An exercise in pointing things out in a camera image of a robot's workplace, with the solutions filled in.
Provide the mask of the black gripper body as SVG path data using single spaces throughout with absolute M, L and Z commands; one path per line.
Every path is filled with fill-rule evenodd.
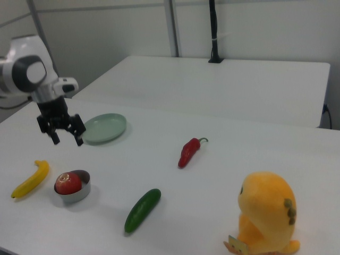
M 38 103 L 37 106 L 40 110 L 40 115 L 52 124 L 55 129 L 66 129 L 69 114 L 63 96 L 46 103 Z

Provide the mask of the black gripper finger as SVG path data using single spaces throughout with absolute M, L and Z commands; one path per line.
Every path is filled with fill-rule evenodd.
M 86 131 L 86 127 L 80 115 L 75 114 L 74 116 L 69 116 L 65 130 L 74 136 L 78 146 L 83 145 L 82 135 Z
M 37 121 L 42 133 L 46 133 L 53 141 L 54 145 L 60 142 L 56 129 L 42 115 L 37 117 Z

